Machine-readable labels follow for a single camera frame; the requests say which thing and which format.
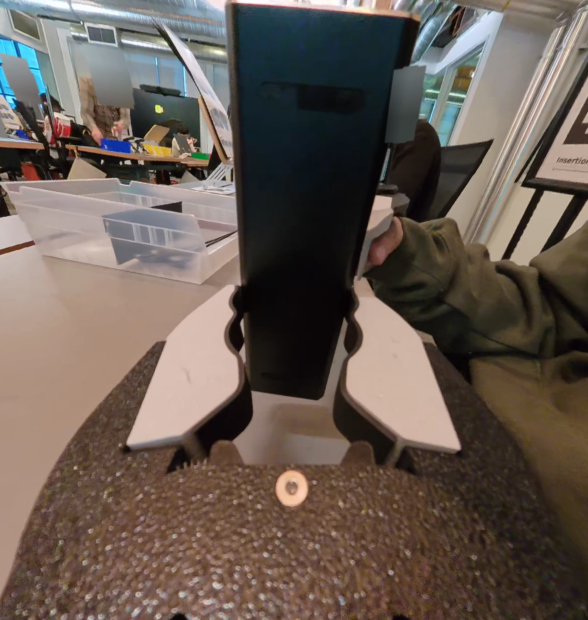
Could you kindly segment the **black monitor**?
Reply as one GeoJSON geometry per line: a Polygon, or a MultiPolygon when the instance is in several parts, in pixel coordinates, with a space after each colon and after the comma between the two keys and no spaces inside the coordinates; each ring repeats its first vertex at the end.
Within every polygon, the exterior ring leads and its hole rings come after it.
{"type": "Polygon", "coordinates": [[[200,109],[196,97],[181,97],[133,89],[134,107],[130,110],[132,135],[142,138],[154,125],[177,120],[200,141],[200,109]]]}

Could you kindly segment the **black multiport USB hub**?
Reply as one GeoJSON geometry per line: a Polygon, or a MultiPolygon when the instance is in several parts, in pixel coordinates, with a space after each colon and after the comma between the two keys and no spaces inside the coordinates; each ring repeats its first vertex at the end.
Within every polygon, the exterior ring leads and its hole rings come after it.
{"type": "Polygon", "coordinates": [[[228,1],[226,27],[249,381],[317,400],[381,176],[394,71],[420,20],[228,1]]]}

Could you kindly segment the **person's right hand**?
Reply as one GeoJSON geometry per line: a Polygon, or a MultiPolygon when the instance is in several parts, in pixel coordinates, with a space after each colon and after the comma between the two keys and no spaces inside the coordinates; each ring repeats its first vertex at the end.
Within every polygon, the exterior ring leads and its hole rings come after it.
{"type": "Polygon", "coordinates": [[[398,216],[395,216],[392,218],[387,230],[376,237],[369,246],[363,273],[366,274],[368,271],[383,265],[402,243],[403,238],[404,229],[402,221],[398,216]]]}

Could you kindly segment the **person's green jacket torso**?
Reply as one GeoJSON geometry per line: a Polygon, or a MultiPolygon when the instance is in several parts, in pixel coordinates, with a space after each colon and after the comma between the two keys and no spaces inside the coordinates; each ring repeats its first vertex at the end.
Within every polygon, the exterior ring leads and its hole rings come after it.
{"type": "Polygon", "coordinates": [[[588,351],[476,356],[470,374],[537,476],[588,601],[588,351]]]}

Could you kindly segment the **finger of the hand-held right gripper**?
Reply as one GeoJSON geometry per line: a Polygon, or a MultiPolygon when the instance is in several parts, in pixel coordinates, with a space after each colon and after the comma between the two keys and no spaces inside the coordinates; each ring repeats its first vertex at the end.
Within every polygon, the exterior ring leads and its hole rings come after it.
{"type": "Polygon", "coordinates": [[[409,198],[403,193],[375,196],[361,248],[355,281],[360,280],[365,272],[369,248],[373,241],[389,229],[393,217],[405,214],[408,204],[409,198]]]}

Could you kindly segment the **clear plastic bin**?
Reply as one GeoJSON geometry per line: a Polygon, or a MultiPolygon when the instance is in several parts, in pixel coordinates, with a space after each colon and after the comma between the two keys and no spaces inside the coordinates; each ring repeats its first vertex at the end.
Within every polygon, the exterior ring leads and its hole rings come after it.
{"type": "Polygon", "coordinates": [[[17,214],[40,253],[97,267],[202,284],[238,256],[235,197],[181,185],[118,179],[3,182],[17,214]],[[185,268],[132,261],[118,266],[103,215],[156,208],[196,217],[207,250],[185,268]]]}

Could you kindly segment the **silver ventilation duct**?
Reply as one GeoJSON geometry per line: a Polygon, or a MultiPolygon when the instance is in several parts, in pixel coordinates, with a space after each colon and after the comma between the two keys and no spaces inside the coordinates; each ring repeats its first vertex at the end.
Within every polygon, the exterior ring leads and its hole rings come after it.
{"type": "Polygon", "coordinates": [[[69,5],[83,22],[152,34],[157,22],[185,40],[226,42],[224,11],[209,1],[69,1],[69,5]]]}

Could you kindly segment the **grey desk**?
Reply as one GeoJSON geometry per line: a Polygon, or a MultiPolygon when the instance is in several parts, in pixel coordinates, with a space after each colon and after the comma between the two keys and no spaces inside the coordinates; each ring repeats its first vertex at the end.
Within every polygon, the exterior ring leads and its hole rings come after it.
{"type": "Polygon", "coordinates": [[[238,258],[196,285],[0,254],[0,596],[34,502],[88,415],[152,345],[239,282],[238,258]]]}

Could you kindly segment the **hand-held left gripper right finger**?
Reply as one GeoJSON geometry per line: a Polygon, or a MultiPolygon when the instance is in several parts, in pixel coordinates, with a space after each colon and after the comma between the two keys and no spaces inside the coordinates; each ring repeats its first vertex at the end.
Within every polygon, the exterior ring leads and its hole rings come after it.
{"type": "Polygon", "coordinates": [[[350,444],[389,467],[407,448],[461,451],[422,338],[373,293],[352,292],[344,348],[333,418],[350,444]]]}

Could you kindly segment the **white framed sign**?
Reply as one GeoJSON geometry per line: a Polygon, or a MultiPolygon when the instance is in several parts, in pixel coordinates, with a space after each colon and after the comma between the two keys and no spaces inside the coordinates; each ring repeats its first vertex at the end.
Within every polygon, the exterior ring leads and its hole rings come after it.
{"type": "Polygon", "coordinates": [[[546,129],[522,186],[588,198],[588,54],[546,129]]]}

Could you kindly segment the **clear bin divider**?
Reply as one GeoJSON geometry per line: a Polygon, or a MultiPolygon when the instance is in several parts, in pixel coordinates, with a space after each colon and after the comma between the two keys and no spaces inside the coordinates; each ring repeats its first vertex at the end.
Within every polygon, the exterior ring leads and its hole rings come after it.
{"type": "Polygon", "coordinates": [[[102,217],[118,266],[187,267],[207,250],[196,217],[156,208],[135,208],[102,217]]]}

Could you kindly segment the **black office chair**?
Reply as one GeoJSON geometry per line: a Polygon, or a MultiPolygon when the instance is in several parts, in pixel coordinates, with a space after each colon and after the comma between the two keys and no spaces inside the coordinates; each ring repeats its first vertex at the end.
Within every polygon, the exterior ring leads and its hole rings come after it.
{"type": "Polygon", "coordinates": [[[436,194],[422,214],[422,221],[449,213],[490,150],[493,139],[478,143],[442,146],[436,194]]]}

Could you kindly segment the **black easel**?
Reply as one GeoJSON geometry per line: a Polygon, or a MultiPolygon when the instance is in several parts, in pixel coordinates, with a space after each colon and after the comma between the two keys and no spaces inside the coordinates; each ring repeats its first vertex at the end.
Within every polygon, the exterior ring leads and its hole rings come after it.
{"type": "Polygon", "coordinates": [[[521,264],[559,244],[588,217],[585,188],[554,182],[526,182],[524,187],[528,201],[501,256],[521,264]]]}

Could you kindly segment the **printed instruction sheet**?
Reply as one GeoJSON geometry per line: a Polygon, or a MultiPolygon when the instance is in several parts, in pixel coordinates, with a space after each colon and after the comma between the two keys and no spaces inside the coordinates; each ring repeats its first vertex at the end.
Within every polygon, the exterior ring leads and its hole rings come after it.
{"type": "Polygon", "coordinates": [[[184,66],[186,72],[189,73],[199,92],[203,101],[203,108],[205,109],[203,115],[207,118],[206,124],[211,132],[212,141],[217,147],[221,162],[223,164],[233,164],[233,134],[226,107],[215,93],[189,47],[170,28],[161,24],[158,20],[153,20],[152,23],[184,66]]]}

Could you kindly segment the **person's right forearm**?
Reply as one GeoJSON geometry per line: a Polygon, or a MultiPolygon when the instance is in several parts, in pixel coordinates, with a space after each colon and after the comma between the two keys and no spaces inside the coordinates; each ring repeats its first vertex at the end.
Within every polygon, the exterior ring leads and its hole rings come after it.
{"type": "Polygon", "coordinates": [[[588,220],[528,265],[493,261],[448,218],[400,218],[404,238],[365,275],[375,295],[441,351],[552,358],[588,351],[588,220]]]}

